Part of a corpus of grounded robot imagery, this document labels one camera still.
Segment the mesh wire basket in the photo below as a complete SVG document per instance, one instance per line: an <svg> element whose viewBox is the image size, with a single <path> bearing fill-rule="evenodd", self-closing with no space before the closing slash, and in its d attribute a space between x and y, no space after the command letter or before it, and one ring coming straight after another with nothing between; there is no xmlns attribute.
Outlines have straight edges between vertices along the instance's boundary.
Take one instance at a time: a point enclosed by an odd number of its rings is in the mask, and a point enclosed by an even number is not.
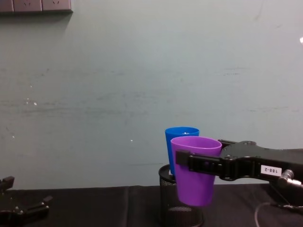
<svg viewBox="0 0 303 227"><path fill-rule="evenodd" d="M175 177L169 174L169 165L159 170L161 193L161 223L164 227L200 227L203 213L200 207L181 203L177 195Z"/></svg>

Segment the black table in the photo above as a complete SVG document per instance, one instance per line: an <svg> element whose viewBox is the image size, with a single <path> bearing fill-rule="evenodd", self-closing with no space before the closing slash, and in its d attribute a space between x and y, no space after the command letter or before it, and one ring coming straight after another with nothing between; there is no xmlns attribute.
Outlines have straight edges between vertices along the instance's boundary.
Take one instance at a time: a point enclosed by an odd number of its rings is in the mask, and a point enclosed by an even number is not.
<svg viewBox="0 0 303 227"><path fill-rule="evenodd" d="M268 184L216 185L213 203L204 208L204 227L255 227L254 211L273 202ZM158 186L9 191L24 204L53 196L46 220L28 227L160 227ZM263 207L261 227L303 226L303 216Z"/></svg>

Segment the light blue wall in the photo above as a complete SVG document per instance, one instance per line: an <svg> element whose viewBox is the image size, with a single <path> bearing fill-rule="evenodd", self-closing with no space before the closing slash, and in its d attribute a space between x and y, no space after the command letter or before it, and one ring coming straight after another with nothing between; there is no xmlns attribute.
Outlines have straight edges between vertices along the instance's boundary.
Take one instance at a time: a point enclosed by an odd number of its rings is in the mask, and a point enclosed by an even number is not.
<svg viewBox="0 0 303 227"><path fill-rule="evenodd" d="M303 147L302 0L74 10L0 18L0 175L16 188L156 185L174 125Z"/></svg>

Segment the robotic arm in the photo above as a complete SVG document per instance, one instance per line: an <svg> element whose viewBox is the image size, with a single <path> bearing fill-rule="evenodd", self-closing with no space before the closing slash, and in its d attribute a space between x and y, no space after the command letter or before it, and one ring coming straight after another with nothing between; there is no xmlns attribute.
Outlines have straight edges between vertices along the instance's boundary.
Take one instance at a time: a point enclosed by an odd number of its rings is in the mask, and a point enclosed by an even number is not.
<svg viewBox="0 0 303 227"><path fill-rule="evenodd" d="M44 219L48 215L51 196L47 196L41 202L24 206L17 202L7 189L13 187L15 178L12 176L0 180L0 226L16 227L29 222Z"/></svg>
<svg viewBox="0 0 303 227"><path fill-rule="evenodd" d="M256 178L275 182L281 188L292 185L303 189L303 149L268 149L252 141L219 141L223 145L220 157L179 150L176 164L187 166L189 171L219 176L225 181Z"/></svg>

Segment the electrical outlet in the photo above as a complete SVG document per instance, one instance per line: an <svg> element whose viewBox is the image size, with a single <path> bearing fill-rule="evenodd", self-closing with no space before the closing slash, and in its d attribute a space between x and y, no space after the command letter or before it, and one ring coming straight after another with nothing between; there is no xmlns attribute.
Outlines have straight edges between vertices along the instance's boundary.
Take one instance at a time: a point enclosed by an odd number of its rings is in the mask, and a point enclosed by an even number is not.
<svg viewBox="0 0 303 227"><path fill-rule="evenodd" d="M71 0L42 0L43 11L71 10Z"/></svg>
<svg viewBox="0 0 303 227"><path fill-rule="evenodd" d="M13 0L0 0L0 13L7 13L13 11Z"/></svg>
<svg viewBox="0 0 303 227"><path fill-rule="evenodd" d="M15 12L38 12L42 11L41 0L14 0Z"/></svg>

